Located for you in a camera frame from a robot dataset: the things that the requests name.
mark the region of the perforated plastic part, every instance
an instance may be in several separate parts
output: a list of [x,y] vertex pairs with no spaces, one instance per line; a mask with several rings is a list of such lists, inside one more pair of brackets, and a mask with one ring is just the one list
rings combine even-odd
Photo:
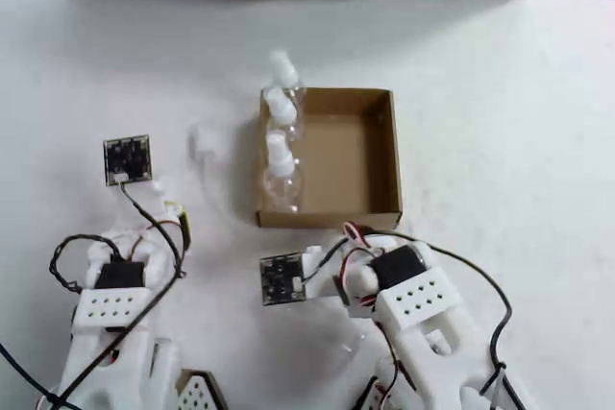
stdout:
[[177,401],[178,410],[217,410],[208,385],[202,376],[188,380]]
[[145,307],[152,291],[148,288],[84,290],[79,299],[73,327],[127,326]]
[[415,326],[461,302],[441,268],[382,290],[376,300],[381,321],[396,330]]

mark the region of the cardboard box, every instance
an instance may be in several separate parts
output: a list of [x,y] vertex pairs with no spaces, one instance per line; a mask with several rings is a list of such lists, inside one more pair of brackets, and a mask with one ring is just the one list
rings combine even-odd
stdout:
[[402,217],[393,94],[368,88],[309,88],[305,132],[293,151],[302,164],[299,213],[274,211],[261,179],[269,107],[260,98],[257,222],[263,228],[334,228],[347,220],[393,229]]

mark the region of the white plastic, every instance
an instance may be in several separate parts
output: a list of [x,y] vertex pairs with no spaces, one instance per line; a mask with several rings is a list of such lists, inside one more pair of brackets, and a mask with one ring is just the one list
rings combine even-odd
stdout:
[[283,132],[267,134],[269,166],[264,171],[262,185],[269,199],[269,207],[283,212],[297,213],[302,178]]
[[269,54],[269,59],[274,72],[274,85],[280,86],[290,101],[300,109],[306,96],[306,87],[301,82],[288,54],[285,50],[275,50]]
[[178,410],[217,410],[208,384],[202,376],[195,375],[188,380],[174,409]]
[[[127,326],[151,299],[151,293],[147,288],[86,289],[79,298],[73,331]],[[145,326],[147,322],[146,316],[136,328]]]
[[358,261],[348,269],[346,292],[352,299],[360,299],[378,293],[378,276],[367,264]]
[[281,88],[275,86],[265,92],[265,101],[271,116],[282,126],[293,125],[297,121],[297,109]]
[[269,133],[272,131],[284,132],[289,143],[300,139],[304,132],[301,108],[297,108],[278,86],[265,91],[265,100],[271,114],[267,123],[267,131]]
[[415,326],[461,302],[442,268],[432,268],[378,294],[376,311],[393,330]]
[[271,174],[278,178],[292,175],[295,171],[295,161],[286,144],[284,133],[280,131],[269,132],[266,141]]
[[299,74],[285,50],[272,51],[269,54],[269,59],[271,60],[275,79],[280,86],[290,88],[297,85]]

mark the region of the clear plastic bottle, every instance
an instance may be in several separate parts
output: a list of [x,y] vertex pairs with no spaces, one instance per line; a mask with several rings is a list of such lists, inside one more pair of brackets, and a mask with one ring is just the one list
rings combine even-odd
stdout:
[[282,131],[267,134],[269,165],[264,172],[262,185],[269,199],[269,206],[277,211],[297,213],[302,187],[301,172],[286,144]]
[[297,108],[278,86],[267,89],[264,97],[271,114],[267,131],[280,130],[284,132],[289,143],[300,139],[304,132],[301,109]]
[[274,50],[269,54],[273,66],[274,84],[281,87],[286,96],[299,110],[303,110],[306,86],[299,78],[297,69],[292,64],[285,50]]

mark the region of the white tabletop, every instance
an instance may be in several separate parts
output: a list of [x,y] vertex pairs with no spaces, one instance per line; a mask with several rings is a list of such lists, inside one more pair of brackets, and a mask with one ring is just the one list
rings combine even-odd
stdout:
[[[76,298],[47,273],[69,233],[111,225],[103,139],[149,133],[194,236],[188,278],[165,301],[185,366],[214,372],[234,409],[343,409],[385,354],[339,305],[260,306],[258,259],[321,242],[257,229],[251,173],[266,54],[304,80],[396,97],[402,230],[463,253],[515,308],[501,356],[542,408],[615,401],[615,0],[0,0],[0,338],[57,383]],[[215,160],[186,154],[192,127]],[[62,268],[85,271],[85,246]],[[447,264],[478,323],[502,307]],[[0,407],[35,393],[0,365]]]

